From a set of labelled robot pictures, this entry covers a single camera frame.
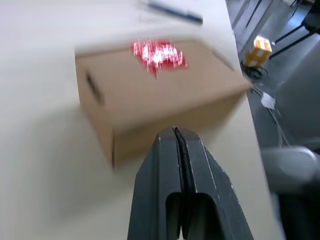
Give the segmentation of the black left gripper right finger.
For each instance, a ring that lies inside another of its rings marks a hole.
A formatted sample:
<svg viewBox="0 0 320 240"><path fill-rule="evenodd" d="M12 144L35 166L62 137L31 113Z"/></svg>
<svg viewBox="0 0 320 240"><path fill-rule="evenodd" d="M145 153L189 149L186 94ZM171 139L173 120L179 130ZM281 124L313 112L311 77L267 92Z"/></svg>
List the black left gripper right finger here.
<svg viewBox="0 0 320 240"><path fill-rule="evenodd" d="M185 240L251 240L230 178L193 131L175 127L183 177L180 225Z"/></svg>

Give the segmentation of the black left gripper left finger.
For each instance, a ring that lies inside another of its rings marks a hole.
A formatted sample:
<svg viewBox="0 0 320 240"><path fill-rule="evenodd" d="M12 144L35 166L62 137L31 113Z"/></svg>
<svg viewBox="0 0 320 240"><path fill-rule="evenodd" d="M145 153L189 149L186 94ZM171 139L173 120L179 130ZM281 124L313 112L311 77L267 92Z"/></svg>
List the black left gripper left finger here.
<svg viewBox="0 0 320 240"><path fill-rule="evenodd" d="M181 196L178 143L168 128L157 134L136 174L127 239L178 239Z"/></svg>

